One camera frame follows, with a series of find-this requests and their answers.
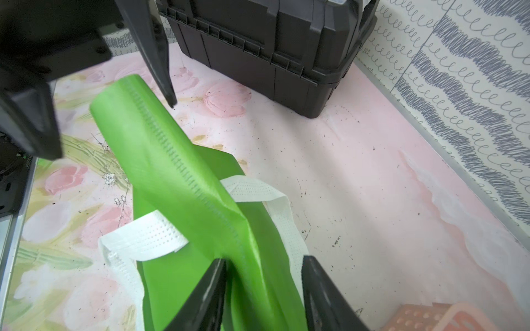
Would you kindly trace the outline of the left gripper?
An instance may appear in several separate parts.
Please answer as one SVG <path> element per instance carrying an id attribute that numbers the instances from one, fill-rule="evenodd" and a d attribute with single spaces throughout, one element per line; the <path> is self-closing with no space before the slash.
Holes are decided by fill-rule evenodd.
<path id="1" fill-rule="evenodd" d="M 100 30 L 122 19 L 166 102 L 176 106 L 169 43 L 154 1 L 2 1 L 1 54 L 48 81 L 59 79 L 111 59 Z M 32 156 L 63 157 L 45 81 L 19 92 L 1 89 L 1 132 Z"/>

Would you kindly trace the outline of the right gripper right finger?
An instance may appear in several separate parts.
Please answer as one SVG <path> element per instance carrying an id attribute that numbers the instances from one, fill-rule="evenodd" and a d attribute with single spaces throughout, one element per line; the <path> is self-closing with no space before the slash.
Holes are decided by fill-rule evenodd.
<path id="1" fill-rule="evenodd" d="M 313 256 L 303 258 L 302 288 L 308 330 L 369 331 Z"/>

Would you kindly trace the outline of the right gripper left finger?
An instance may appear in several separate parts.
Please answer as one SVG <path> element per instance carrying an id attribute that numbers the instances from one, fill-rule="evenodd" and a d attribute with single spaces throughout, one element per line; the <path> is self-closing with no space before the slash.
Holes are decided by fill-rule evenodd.
<path id="1" fill-rule="evenodd" d="M 215 259 L 165 330 L 221 330 L 226 277 L 226 260 Z"/>

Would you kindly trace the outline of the green insulated delivery bag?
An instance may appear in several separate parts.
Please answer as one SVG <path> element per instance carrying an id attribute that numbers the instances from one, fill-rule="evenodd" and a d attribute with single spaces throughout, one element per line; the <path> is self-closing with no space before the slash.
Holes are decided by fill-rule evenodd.
<path id="1" fill-rule="evenodd" d="M 163 330 L 216 259 L 226 261 L 222 330 L 306 330 L 309 251 L 288 197 L 229 153 L 191 142 L 137 74 L 90 112 L 132 186 L 133 219 L 100 237 L 137 330 Z"/>

